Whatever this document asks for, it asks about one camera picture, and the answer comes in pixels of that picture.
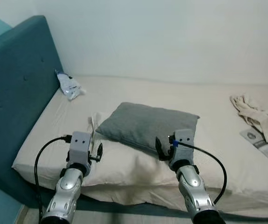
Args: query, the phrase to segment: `black cable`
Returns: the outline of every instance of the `black cable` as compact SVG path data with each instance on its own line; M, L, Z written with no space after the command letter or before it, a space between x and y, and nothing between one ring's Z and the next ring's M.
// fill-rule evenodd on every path
M55 142L57 140L66 140L67 141L67 137L66 136L62 136L62 137L59 137L59 138L55 138L49 142L47 142L39 151L39 153L37 154L36 156L36 159L35 159L35 164L34 164L34 180L35 180L35 186L36 186L36 193L37 193L37 200L38 200L38 203L39 203L39 223L41 223L41 218L42 218L42 201L41 201L41 191L40 191L40 185L39 185L39 178L38 178L38 175L37 175L37 164L39 162L39 158L40 158L40 155L41 153L44 151L44 149L50 145L52 142Z
M217 161L217 163L221 166L222 170L223 170L223 174L224 174L224 182L223 182L223 187L221 189L221 192L219 193L219 195L216 197L216 199L214 200L214 204L216 204L219 199L223 196L224 192L225 192L225 189L226 189L226 186L227 186L227 173L226 173L226 170L225 170L225 167L224 165L222 164L222 162L217 158L215 157L214 155L210 154L209 152L201 149L201 148L198 148L196 146L191 146L191 145L188 145L188 144L185 144L185 143L182 143L182 142L178 142L179 145L182 145L182 146L185 146L185 147L189 147L189 148L193 148L193 149L196 149L202 153L205 153L206 155L209 155L210 157L212 157L214 160Z

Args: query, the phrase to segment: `teal headboard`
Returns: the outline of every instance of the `teal headboard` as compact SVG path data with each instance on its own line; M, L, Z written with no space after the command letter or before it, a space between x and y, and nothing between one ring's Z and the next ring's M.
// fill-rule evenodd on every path
M44 16L0 36L0 189L30 207L35 191L11 165L59 87L54 69L62 66Z

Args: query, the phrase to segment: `gray pillow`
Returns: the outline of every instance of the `gray pillow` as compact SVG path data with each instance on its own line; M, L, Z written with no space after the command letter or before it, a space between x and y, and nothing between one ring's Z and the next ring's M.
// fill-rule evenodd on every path
M195 134L199 116L141 104L121 103L96 132L123 144L157 153L156 136L162 149L169 147L168 135L175 130L189 128Z

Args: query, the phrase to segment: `crumpled white cloth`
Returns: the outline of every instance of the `crumpled white cloth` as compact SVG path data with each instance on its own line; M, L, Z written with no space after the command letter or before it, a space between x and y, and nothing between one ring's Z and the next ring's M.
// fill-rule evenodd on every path
M256 127L268 142L268 109L263 108L249 95L231 96L230 100L248 125Z

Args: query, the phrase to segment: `mattress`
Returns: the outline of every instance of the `mattress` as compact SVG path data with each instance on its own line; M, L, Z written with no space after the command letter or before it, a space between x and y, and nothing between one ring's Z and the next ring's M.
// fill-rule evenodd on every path
M196 85L162 83L117 77L75 77L87 90L86 95L68 101L59 89L36 122L13 163L13 168L34 183L34 161L49 140L91 132L91 117L110 115L121 102L185 111L200 116L195 146L214 154L224 164L228 183L217 204L223 212L268 217L268 158L240 136L249 126L237 115L229 96L248 93L268 108L268 86ZM100 201L121 204L153 203L186 210L175 173L167 164L150 154L102 138L102 161L93 163L84 179L81 193ZM42 154L38 174L40 185L54 189L69 145L55 142ZM218 164L195 152L200 170L212 199L223 183Z

